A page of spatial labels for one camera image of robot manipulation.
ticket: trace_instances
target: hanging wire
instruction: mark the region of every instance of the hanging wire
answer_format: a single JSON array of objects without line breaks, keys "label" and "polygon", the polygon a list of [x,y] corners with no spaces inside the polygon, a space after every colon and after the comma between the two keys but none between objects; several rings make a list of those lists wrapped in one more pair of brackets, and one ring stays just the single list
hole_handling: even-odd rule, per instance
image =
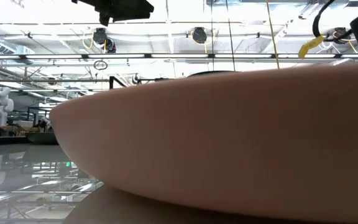
[{"label": "hanging wire", "polygon": [[279,62],[278,62],[278,57],[277,57],[276,41],[274,40],[272,17],[270,16],[269,0],[266,0],[266,6],[267,6],[268,21],[269,21],[269,23],[270,23],[270,31],[271,31],[271,33],[272,33],[272,41],[273,41],[273,46],[274,46],[274,56],[275,56],[275,58],[276,58],[277,68],[280,69],[280,64],[279,64]]},{"label": "hanging wire", "polygon": [[[214,17],[213,17],[213,10],[212,10],[212,7],[214,5],[214,2],[213,0],[210,0],[211,1],[211,33],[212,33],[212,54],[215,54],[214,53]],[[215,71],[215,56],[212,57],[212,71]]]},{"label": "hanging wire", "polygon": [[227,20],[229,21],[229,33],[230,33],[231,55],[232,55],[232,59],[233,59],[233,70],[236,71],[236,63],[234,61],[233,38],[231,35],[229,4],[227,3],[227,0],[226,0],[226,9],[227,9]]}]

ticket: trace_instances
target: industrial ceiling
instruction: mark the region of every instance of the industrial ceiling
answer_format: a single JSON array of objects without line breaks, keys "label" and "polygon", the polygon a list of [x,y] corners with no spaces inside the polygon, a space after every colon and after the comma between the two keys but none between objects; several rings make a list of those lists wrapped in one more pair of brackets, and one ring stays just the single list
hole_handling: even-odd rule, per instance
[{"label": "industrial ceiling", "polygon": [[[320,45],[304,60],[297,57],[301,46],[314,38],[313,19],[326,2],[269,1],[280,68],[358,60],[356,41]],[[105,27],[117,48],[115,55],[106,58],[103,48],[91,44],[95,29],[104,27],[93,6],[69,0],[0,0],[0,44],[5,47],[0,47],[0,80],[17,80],[1,81],[0,86],[35,90],[12,94],[15,109],[39,101],[59,102],[93,94],[107,90],[109,85],[78,80],[104,80],[114,75],[124,84],[133,85],[135,75],[181,78],[208,70],[277,68],[265,0],[230,0],[227,5],[226,1],[209,0],[149,3],[155,8],[150,19],[111,22]],[[358,1],[337,0],[324,12],[319,29],[323,33],[336,27],[349,28],[357,16]],[[195,27],[206,32],[205,44],[191,38]],[[12,58],[6,58],[8,50],[13,51],[9,54]],[[108,67],[97,70],[97,60]],[[31,82],[48,79],[72,82]]]}]

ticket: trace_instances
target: ceiling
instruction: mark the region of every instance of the ceiling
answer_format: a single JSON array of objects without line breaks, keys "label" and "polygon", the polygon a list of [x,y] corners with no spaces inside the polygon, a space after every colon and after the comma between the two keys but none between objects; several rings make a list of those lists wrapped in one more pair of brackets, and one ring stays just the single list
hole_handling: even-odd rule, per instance
[{"label": "ceiling", "polygon": [[[117,47],[117,54],[272,54],[274,47],[265,0],[148,0],[154,6],[150,19],[110,23],[107,33]],[[297,54],[313,39],[311,26],[315,15],[327,0],[270,1],[273,35],[279,54]],[[319,23],[323,33],[335,27],[347,27],[358,16],[358,1],[337,0],[325,10]],[[34,54],[102,54],[91,45],[98,22],[92,6],[70,0],[0,0],[0,40],[7,45],[23,45]],[[191,38],[195,27],[208,35],[205,45]],[[358,52],[358,45],[353,41]],[[350,44],[326,44],[310,50],[312,54],[353,54]],[[142,58],[105,60],[108,68],[98,71],[95,60],[32,60],[31,64],[0,60],[0,67],[18,74],[32,74],[32,79],[104,79],[115,75],[131,85],[135,74],[144,78],[180,78],[207,70],[239,71],[274,69],[275,60],[192,60],[188,58]],[[316,60],[282,60],[281,68],[328,63]],[[35,88],[108,88],[108,83],[47,83]],[[77,94],[66,97],[77,97]]]}]

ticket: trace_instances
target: yellow tag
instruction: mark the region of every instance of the yellow tag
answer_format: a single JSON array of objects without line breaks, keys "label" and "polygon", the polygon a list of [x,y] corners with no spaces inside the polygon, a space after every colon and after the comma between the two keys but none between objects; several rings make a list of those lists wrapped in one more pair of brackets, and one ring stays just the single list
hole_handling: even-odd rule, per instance
[{"label": "yellow tag", "polygon": [[324,37],[321,35],[319,37],[314,38],[313,40],[307,42],[306,44],[302,45],[301,49],[299,50],[298,56],[300,59],[304,59],[305,55],[308,53],[310,49],[317,47],[321,44],[324,40]]}]

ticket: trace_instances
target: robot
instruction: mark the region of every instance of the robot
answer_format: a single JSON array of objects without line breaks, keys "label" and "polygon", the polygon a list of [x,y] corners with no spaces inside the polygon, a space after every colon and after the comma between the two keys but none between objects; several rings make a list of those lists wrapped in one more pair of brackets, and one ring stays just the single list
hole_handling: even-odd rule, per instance
[{"label": "robot", "polygon": [[8,97],[10,92],[10,88],[0,87],[0,126],[6,125],[7,113],[13,111],[13,100]]}]

